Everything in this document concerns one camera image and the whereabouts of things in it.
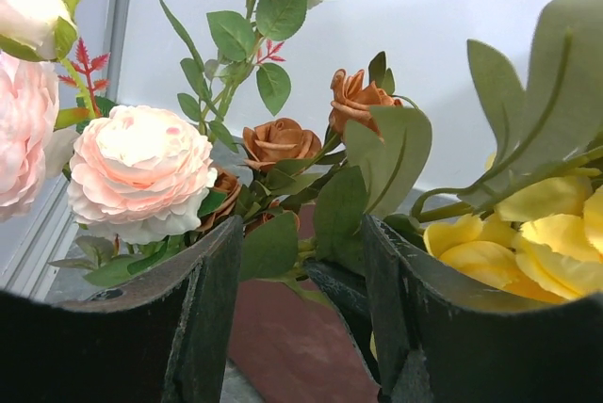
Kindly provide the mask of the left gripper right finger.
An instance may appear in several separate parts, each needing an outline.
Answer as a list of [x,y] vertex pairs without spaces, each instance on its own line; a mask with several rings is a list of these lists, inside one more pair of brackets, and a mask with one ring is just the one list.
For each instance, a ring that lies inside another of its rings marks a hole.
[[391,402],[598,402],[602,297],[554,305],[466,277],[374,217],[369,310]]

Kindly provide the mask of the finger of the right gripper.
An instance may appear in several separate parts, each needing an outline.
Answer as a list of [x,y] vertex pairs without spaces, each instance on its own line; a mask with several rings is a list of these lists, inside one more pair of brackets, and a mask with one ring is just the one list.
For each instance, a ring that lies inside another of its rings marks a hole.
[[373,329],[365,278],[328,261],[309,259],[304,263],[304,268],[312,282],[335,307],[368,375],[374,382],[379,382],[378,363],[370,350]]

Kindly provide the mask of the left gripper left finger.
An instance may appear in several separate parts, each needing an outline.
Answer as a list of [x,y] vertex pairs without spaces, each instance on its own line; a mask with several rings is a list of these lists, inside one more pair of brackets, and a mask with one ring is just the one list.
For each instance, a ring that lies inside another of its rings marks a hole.
[[1,296],[5,402],[216,402],[233,324],[243,225],[84,301]]

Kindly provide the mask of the dark red wrapping paper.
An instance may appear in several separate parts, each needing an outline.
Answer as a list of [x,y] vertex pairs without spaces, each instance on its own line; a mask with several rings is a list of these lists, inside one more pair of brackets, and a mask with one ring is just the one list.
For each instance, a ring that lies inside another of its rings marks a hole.
[[375,402],[333,304],[301,270],[285,284],[296,241],[314,233],[313,207],[246,232],[229,357],[266,402]]

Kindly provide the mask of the brown rose stem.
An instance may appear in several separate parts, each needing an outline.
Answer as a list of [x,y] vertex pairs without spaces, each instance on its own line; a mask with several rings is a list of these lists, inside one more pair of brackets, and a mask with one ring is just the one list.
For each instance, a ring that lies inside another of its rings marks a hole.
[[432,145],[432,127],[395,92],[385,53],[356,73],[338,70],[324,137],[283,118],[244,131],[241,183],[221,172],[223,203],[204,230],[231,215],[244,223],[239,278],[299,289],[312,261],[366,272],[361,221],[387,218],[407,197]]

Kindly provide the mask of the yellow rose stem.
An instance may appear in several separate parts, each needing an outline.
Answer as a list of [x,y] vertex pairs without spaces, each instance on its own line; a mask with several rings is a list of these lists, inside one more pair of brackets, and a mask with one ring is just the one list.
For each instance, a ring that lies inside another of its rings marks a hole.
[[602,0],[541,11],[528,79],[470,40],[468,64],[497,147],[455,204],[413,217],[426,252],[496,289],[551,303],[602,289]]

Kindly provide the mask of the pink rose stem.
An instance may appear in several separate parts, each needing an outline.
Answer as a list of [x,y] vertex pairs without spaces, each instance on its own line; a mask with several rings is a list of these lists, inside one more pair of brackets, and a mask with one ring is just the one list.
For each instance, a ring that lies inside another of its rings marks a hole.
[[112,287],[192,243],[214,214],[219,171],[207,136],[147,105],[99,107],[107,56],[90,57],[74,13],[81,0],[1,0],[1,217],[26,214],[43,183],[67,179],[85,230],[80,268]]

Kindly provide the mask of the white rose stem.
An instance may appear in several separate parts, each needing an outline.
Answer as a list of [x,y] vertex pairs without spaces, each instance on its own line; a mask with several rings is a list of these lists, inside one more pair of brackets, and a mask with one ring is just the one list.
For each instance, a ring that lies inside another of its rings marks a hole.
[[212,142],[235,151],[235,141],[224,124],[239,86],[256,79],[261,100],[278,114],[291,93],[291,80],[281,66],[280,47],[302,27],[309,9],[325,0],[246,0],[245,11],[209,12],[214,59],[203,60],[192,37],[168,7],[162,10],[189,51],[180,65],[192,89],[180,93],[178,103],[195,127]]

